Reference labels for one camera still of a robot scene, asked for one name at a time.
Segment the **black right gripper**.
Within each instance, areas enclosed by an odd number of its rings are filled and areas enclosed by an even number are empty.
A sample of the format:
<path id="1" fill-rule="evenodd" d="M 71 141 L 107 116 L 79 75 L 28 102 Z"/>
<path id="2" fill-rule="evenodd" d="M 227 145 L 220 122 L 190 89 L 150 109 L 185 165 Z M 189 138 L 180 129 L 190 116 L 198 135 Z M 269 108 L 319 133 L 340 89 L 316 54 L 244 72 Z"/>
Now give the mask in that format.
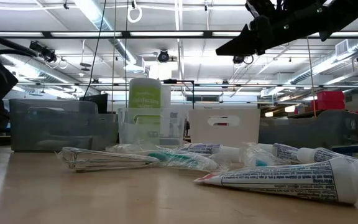
<path id="1" fill-rule="evenodd" d="M 246 9 L 254 20 L 241 33 L 216 49 L 220 56 L 262 55 L 285 42 L 317 34 L 321 41 L 328 30 L 333 4 L 328 0 L 247 0 Z"/>

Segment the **dark blue razor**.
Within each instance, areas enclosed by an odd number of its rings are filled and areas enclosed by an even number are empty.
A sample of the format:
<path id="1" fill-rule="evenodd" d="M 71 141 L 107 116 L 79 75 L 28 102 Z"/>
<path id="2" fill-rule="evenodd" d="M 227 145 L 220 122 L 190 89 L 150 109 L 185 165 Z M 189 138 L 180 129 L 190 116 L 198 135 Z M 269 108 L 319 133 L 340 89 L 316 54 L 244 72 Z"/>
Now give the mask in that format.
<path id="1" fill-rule="evenodd" d="M 358 153 L 358 144 L 333 146 L 331 150 L 339 154 L 353 155 Z"/>

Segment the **white toothpaste tube purple print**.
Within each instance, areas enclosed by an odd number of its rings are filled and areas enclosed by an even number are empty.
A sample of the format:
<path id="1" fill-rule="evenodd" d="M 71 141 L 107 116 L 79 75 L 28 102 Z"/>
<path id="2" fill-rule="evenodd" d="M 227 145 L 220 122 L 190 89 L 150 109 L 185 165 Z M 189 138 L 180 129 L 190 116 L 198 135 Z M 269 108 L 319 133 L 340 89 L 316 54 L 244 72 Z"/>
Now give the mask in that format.
<path id="1" fill-rule="evenodd" d="M 275 157 L 279 159 L 290 161 L 293 164 L 301 164 L 301 161 L 298 159 L 298 153 L 300 150 L 296 147 L 287 146 L 278 143 L 275 144 L 258 143 L 258 146 L 261 149 L 273 154 Z"/>
<path id="2" fill-rule="evenodd" d="M 204 156 L 221 153 L 228 156 L 231 162 L 240 163 L 241 161 L 239 148 L 223 146 L 222 144 L 188 143 L 178 146 L 176 150 L 194 152 Z"/>
<path id="3" fill-rule="evenodd" d="M 299 148 L 296 156 L 302 164 L 324 162 L 336 157 L 341 157 L 349 162 L 358 162 L 358 158 L 356 157 L 339 154 L 322 147 L 316 149 L 305 147 Z"/>

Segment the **teal toothbrush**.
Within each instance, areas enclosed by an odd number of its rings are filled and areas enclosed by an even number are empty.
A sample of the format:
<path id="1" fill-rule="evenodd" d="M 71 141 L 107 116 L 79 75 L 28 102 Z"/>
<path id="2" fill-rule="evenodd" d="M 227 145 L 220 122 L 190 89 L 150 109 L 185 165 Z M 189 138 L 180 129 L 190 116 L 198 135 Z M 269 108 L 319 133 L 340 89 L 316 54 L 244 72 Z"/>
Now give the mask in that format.
<path id="1" fill-rule="evenodd" d="M 119 154 L 137 154 L 157 158 L 159 167 L 169 167 L 205 172 L 225 172 L 231 166 L 231 160 L 225 153 L 200 154 L 164 148 L 153 144 L 116 144 L 106 147 L 106 151 Z"/>

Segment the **red storage box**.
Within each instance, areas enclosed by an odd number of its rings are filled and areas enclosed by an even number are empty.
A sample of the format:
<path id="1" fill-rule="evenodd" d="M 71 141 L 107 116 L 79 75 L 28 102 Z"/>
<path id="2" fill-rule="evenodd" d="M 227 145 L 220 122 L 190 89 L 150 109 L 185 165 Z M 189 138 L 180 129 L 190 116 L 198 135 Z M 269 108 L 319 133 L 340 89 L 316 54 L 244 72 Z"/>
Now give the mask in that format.
<path id="1" fill-rule="evenodd" d="M 317 94 L 318 101 L 344 101 L 342 91 L 321 91 Z"/>
<path id="2" fill-rule="evenodd" d="M 343 101 L 312 101 L 311 102 L 312 110 L 344 110 L 345 104 Z"/>

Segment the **black bent metal stand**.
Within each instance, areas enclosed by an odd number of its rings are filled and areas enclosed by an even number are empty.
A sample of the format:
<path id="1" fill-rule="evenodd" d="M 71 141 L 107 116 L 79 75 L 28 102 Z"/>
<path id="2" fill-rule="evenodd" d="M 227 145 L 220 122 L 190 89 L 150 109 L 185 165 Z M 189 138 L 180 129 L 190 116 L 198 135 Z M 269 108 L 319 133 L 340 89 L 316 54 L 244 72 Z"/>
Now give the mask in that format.
<path id="1" fill-rule="evenodd" d="M 162 84 L 162 108 L 171 108 L 175 105 L 191 105 L 195 107 L 195 81 L 167 79 Z"/>

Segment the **white toothpaste tube red end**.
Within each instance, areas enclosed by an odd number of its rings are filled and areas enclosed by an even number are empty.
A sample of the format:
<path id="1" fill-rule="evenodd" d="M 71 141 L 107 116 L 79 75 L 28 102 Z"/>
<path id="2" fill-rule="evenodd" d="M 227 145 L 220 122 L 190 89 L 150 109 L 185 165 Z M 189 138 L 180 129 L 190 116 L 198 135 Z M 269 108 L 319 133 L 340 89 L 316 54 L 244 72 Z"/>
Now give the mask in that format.
<path id="1" fill-rule="evenodd" d="M 308 200 L 355 204 L 358 201 L 358 161 L 335 157 L 290 166 L 248 167 L 195 179 L 204 183 Z"/>

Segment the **black overhead light bar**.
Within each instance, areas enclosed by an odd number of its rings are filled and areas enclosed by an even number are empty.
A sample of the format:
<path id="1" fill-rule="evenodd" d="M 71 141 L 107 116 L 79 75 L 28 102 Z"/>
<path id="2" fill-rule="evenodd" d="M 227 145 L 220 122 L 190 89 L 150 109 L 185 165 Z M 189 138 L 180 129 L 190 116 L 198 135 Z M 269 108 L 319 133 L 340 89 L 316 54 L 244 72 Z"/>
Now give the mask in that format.
<path id="1" fill-rule="evenodd" d="M 231 39 L 239 31 L 110 31 L 110 32 L 75 32 L 75 31 L 0 31 L 0 36 L 8 39 Z"/>

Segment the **blue toothbrush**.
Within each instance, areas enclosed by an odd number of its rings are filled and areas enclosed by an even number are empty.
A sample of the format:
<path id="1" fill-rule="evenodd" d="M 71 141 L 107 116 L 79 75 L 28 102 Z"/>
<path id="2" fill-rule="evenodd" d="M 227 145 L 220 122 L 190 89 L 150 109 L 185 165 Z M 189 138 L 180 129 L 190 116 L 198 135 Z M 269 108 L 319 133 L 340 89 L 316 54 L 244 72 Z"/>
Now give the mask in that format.
<path id="1" fill-rule="evenodd" d="M 245 167 L 286 166 L 290 161 L 277 157 L 271 144 L 243 142 L 239 149 L 239 159 Z"/>

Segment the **white plastic bin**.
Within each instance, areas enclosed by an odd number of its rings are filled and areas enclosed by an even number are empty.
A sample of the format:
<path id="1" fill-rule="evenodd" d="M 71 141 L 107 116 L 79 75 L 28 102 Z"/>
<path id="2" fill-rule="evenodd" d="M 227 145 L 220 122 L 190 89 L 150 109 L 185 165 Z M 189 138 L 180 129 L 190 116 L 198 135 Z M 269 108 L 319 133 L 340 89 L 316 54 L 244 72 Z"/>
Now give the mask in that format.
<path id="1" fill-rule="evenodd" d="M 241 147 L 259 141 L 259 109 L 213 109 L 189 111 L 192 143 L 215 143 Z"/>

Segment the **clear toothbrush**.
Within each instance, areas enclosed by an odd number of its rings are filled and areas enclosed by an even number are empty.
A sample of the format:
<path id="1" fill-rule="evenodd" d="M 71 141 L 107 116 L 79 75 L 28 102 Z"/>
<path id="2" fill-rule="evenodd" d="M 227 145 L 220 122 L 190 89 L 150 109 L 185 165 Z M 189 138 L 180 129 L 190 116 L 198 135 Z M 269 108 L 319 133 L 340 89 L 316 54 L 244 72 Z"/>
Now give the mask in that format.
<path id="1" fill-rule="evenodd" d="M 57 153 L 57 157 L 75 172 L 138 169 L 152 167 L 160 162 L 157 158 L 150 156 L 92 151 L 76 147 L 63 147 Z"/>

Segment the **clear plastic bin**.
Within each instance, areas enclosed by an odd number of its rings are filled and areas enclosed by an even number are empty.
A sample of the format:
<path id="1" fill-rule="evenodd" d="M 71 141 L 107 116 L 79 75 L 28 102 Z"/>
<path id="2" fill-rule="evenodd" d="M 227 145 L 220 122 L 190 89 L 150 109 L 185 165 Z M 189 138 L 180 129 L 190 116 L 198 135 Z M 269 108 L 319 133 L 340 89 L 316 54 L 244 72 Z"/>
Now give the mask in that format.
<path id="1" fill-rule="evenodd" d="M 167 108 L 119 108 L 121 144 L 179 146 L 183 141 L 185 113 Z"/>

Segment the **silver ceiling air duct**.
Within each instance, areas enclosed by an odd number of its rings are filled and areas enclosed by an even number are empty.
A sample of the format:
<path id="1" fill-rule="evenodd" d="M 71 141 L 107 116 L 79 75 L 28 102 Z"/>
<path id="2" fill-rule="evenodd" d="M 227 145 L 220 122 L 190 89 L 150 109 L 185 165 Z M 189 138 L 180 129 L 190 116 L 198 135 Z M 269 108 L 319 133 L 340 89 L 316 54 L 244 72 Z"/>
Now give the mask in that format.
<path id="1" fill-rule="evenodd" d="M 102 32 L 114 32 L 114 27 L 105 18 L 104 7 L 97 0 L 73 0 L 79 10 L 88 18 L 88 20 Z M 108 41 L 114 46 L 116 52 L 126 63 L 136 64 L 137 59 L 130 53 L 120 39 L 111 37 Z"/>

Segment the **black monitor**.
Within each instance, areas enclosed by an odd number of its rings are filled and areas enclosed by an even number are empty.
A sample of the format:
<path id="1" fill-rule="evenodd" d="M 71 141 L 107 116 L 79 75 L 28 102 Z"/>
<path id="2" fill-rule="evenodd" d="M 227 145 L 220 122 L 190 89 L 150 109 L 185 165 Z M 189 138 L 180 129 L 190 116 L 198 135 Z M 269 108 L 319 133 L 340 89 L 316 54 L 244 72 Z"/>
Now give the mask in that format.
<path id="1" fill-rule="evenodd" d="M 108 111 L 108 94 L 83 96 L 81 101 L 90 101 L 97 105 L 99 114 L 106 114 Z"/>

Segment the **green disinfecting wipes canister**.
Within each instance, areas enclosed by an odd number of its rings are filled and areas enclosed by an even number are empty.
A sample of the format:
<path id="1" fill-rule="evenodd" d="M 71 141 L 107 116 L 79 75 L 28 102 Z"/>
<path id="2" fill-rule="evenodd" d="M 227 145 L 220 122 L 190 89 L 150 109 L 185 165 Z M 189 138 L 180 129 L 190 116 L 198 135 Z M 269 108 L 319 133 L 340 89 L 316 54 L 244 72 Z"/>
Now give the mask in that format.
<path id="1" fill-rule="evenodd" d="M 129 83 L 129 117 L 134 124 L 160 124 L 161 82 L 133 78 Z"/>

